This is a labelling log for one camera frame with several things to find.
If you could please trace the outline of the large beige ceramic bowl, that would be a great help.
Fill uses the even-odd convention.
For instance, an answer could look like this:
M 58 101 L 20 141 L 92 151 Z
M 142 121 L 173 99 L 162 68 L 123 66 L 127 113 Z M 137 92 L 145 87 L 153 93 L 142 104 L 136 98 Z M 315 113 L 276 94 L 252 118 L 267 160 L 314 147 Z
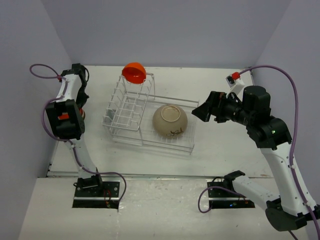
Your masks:
M 174 139 L 187 130 L 188 117 L 180 106 L 167 104 L 154 112 L 152 124 L 161 137 Z

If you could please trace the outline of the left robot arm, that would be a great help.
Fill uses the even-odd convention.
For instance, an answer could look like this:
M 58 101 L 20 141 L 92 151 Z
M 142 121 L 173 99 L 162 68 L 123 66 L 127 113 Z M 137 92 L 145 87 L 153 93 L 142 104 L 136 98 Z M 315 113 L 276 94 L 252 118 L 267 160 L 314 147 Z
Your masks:
M 104 184 L 84 139 L 83 106 L 89 98 L 85 93 L 88 80 L 87 68 L 80 63 L 74 63 L 71 69 L 64 70 L 59 76 L 60 90 L 56 98 L 46 104 L 44 110 L 53 136 L 64 142 L 73 156 L 78 169 L 76 189 L 97 197 L 103 193 Z

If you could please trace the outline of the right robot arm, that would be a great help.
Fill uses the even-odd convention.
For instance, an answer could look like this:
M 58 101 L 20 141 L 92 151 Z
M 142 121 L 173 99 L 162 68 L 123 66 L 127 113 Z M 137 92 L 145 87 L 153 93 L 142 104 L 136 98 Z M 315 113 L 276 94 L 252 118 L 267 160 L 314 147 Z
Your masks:
M 217 123 L 233 121 L 245 126 L 266 159 L 279 194 L 251 181 L 240 170 L 223 177 L 223 191 L 230 197 L 246 197 L 259 206 L 277 231 L 294 231 L 313 218 L 319 219 L 320 206 L 308 193 L 296 162 L 290 160 L 292 137 L 286 123 L 271 115 L 270 101 L 270 94 L 261 86 L 245 87 L 242 99 L 234 92 L 211 91 L 191 113 L 203 122 L 214 116 Z

